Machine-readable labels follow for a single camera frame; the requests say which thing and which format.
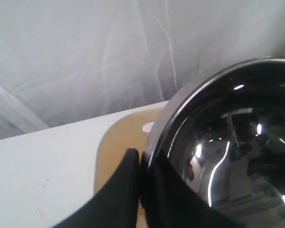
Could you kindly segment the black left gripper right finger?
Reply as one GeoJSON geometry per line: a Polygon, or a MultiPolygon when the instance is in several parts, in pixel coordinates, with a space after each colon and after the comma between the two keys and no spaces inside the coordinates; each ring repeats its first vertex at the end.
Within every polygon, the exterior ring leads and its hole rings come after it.
{"type": "Polygon", "coordinates": [[[141,158],[140,200],[150,228],[239,228],[241,225],[208,206],[159,154],[149,165],[141,158]]]}

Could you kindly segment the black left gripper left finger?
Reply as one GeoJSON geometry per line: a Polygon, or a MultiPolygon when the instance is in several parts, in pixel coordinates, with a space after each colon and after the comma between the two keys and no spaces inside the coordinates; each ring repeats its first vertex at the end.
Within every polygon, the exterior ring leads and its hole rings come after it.
{"type": "Polygon", "coordinates": [[[83,207],[56,228],[134,228],[139,203],[139,153],[125,151],[105,185],[83,207]]]}

